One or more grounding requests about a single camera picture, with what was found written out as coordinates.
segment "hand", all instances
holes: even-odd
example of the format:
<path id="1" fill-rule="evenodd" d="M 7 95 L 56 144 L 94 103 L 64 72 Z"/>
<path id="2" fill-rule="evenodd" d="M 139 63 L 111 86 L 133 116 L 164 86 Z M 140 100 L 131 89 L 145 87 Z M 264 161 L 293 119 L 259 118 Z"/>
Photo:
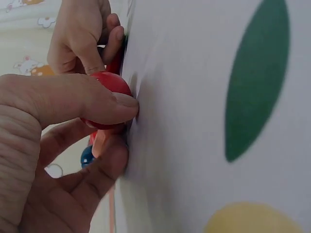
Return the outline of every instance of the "hand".
<path id="1" fill-rule="evenodd" d="M 114 136 L 86 169 L 58 179 L 44 167 L 94 131 L 79 117 L 125 122 L 137 114 L 138 102 L 82 74 L 5 75 L 0 93 L 0 232 L 87 233 L 127 164 L 126 145 Z M 42 129 L 57 123 L 41 137 Z"/>
<path id="2" fill-rule="evenodd" d="M 124 28 L 108 0 L 64 0 L 48 53 L 56 74 L 105 70 L 122 45 Z M 106 45 L 102 57 L 97 45 Z"/>

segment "green leaf shape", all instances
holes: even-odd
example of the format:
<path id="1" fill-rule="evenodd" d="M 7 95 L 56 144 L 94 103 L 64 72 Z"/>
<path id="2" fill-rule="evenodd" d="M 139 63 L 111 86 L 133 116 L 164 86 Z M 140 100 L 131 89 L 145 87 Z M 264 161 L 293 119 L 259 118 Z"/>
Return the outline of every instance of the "green leaf shape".
<path id="1" fill-rule="evenodd" d="M 264 0 L 249 23 L 231 72 L 225 112 L 225 156 L 234 162 L 268 121 L 285 79 L 290 46 L 285 0 Z"/>

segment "yellow shape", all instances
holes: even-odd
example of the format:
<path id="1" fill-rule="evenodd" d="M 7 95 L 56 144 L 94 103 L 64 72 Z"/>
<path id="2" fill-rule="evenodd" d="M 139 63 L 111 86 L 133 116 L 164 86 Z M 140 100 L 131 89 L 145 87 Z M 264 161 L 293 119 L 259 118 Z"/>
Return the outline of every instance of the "yellow shape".
<path id="1" fill-rule="evenodd" d="M 217 211 L 205 233 L 303 233 L 282 212 L 260 203 L 237 202 Z"/>

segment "blue ball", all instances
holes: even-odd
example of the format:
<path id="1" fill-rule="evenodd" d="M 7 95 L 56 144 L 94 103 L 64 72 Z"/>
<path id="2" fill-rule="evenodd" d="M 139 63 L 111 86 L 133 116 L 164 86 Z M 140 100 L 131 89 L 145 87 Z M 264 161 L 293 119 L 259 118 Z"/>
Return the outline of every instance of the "blue ball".
<path id="1" fill-rule="evenodd" d="M 90 163 L 93 162 L 93 160 L 95 159 L 95 157 L 92 154 L 92 148 L 93 146 L 88 146 L 87 148 L 84 149 L 84 151 L 82 152 L 81 155 L 81 167 L 84 168 L 87 165 L 89 165 Z"/>

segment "red bead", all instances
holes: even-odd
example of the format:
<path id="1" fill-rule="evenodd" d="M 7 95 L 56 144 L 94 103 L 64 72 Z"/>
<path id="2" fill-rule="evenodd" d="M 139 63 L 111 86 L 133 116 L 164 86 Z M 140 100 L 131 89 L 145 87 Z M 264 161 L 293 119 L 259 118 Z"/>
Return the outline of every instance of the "red bead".
<path id="1" fill-rule="evenodd" d="M 129 96 L 133 96 L 130 87 L 127 85 L 126 81 L 117 74 L 113 74 L 107 71 L 101 71 L 94 73 L 91 76 L 95 77 L 104 87 L 106 87 L 108 90 L 112 92 L 118 92 Z M 81 120 L 88 126 L 97 128 L 99 130 L 108 130 L 114 128 L 117 125 L 120 125 L 120 124 L 103 125 L 84 118 L 81 118 Z"/>

